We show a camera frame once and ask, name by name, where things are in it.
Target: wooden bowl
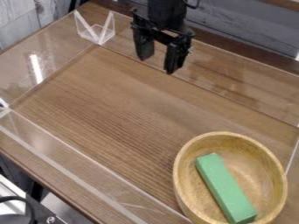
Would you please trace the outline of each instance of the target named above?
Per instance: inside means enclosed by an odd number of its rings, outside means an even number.
[[[288,196],[284,166],[273,152],[254,139],[230,132],[197,136],[184,147],[174,163],[176,196],[194,223],[229,223],[196,167],[198,156],[218,153],[257,211],[256,224],[280,215]]]

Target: green foam block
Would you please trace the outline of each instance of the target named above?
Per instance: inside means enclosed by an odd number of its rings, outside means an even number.
[[[258,211],[232,176],[221,156],[213,153],[198,157],[197,168],[226,214],[229,223],[248,224],[253,222]]]

